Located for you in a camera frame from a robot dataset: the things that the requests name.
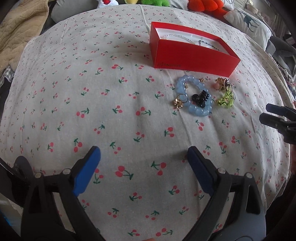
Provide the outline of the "cherry print bed sheet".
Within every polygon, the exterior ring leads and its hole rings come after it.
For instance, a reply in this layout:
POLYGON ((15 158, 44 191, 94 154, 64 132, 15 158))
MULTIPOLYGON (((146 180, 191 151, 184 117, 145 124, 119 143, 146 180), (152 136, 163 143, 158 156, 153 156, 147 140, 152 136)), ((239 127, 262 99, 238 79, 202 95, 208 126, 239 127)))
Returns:
POLYGON ((204 14, 155 6, 87 11, 26 45, 1 119, 1 158, 60 173, 98 146, 102 159, 79 196, 106 240, 182 240, 209 196, 185 156, 196 146, 230 174, 251 173, 264 208, 290 176, 290 147, 259 122, 268 103, 292 106, 273 59, 239 30, 204 14), (195 28, 240 58, 235 101, 209 116, 175 109, 183 70, 155 69, 151 22, 195 28))

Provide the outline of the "grey pillow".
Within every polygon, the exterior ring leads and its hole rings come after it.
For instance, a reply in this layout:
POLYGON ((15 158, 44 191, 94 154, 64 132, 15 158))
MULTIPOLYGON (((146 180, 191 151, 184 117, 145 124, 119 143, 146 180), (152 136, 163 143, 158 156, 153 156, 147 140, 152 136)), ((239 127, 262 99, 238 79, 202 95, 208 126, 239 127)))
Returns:
POLYGON ((56 1, 52 12, 51 19, 58 23, 74 15, 96 9, 98 1, 95 0, 60 0, 56 1))

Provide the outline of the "red jewelry box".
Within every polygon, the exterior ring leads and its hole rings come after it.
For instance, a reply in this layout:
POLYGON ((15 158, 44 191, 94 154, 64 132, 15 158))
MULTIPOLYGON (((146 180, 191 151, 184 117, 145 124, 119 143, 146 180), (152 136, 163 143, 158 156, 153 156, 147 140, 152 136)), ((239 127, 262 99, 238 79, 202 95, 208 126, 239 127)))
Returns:
POLYGON ((220 37, 176 24, 151 22, 149 37, 154 68, 229 77, 240 58, 220 37))

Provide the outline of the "white bunny plush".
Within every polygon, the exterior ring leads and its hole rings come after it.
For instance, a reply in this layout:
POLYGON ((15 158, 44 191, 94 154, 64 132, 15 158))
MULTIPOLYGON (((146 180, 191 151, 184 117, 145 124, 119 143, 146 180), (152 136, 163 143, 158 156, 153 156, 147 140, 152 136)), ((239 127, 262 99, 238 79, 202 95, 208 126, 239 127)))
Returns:
POLYGON ((98 6, 97 8, 105 8, 107 6, 117 6, 119 5, 117 0, 97 0, 98 6))

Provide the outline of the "beige quilted blanket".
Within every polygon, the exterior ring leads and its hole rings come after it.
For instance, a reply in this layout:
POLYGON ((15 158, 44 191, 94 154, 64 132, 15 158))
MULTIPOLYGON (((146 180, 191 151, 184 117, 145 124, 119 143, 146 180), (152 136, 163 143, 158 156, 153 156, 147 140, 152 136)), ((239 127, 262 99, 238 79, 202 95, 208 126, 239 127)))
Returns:
POLYGON ((49 15, 49 1, 21 1, 1 23, 1 72, 16 70, 20 56, 33 38, 40 35, 49 15))

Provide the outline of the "yellow carrot plush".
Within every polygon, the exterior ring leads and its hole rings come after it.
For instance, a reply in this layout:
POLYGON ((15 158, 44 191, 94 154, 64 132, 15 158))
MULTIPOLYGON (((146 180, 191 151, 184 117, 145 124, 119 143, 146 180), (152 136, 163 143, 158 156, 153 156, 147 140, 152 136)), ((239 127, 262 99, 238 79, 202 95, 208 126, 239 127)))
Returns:
POLYGON ((139 0, 125 0, 126 4, 137 4, 139 0))

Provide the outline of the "green tree plush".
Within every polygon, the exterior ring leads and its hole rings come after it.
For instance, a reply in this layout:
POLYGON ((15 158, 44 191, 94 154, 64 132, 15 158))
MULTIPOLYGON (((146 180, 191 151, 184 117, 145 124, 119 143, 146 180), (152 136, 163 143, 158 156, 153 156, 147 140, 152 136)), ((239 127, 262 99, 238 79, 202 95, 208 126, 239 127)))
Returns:
POLYGON ((168 0, 141 0, 141 3, 150 6, 170 6, 168 0))

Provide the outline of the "white deer pillow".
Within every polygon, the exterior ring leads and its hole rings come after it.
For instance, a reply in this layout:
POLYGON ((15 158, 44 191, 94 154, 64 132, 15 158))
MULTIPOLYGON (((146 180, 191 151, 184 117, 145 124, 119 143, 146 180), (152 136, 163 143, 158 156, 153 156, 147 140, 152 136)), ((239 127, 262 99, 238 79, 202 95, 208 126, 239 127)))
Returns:
POLYGON ((267 48, 268 41, 273 33, 263 21, 240 8, 228 11, 223 17, 234 28, 248 35, 262 49, 267 48))

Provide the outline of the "red pumpkin plush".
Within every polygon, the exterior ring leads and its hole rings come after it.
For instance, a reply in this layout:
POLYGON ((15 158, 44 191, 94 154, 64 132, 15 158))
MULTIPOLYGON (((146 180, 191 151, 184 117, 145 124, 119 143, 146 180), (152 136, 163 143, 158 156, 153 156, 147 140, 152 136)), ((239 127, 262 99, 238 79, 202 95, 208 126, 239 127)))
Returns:
POLYGON ((228 13, 221 0, 189 0, 188 9, 195 12, 204 12, 215 18, 221 18, 228 13))

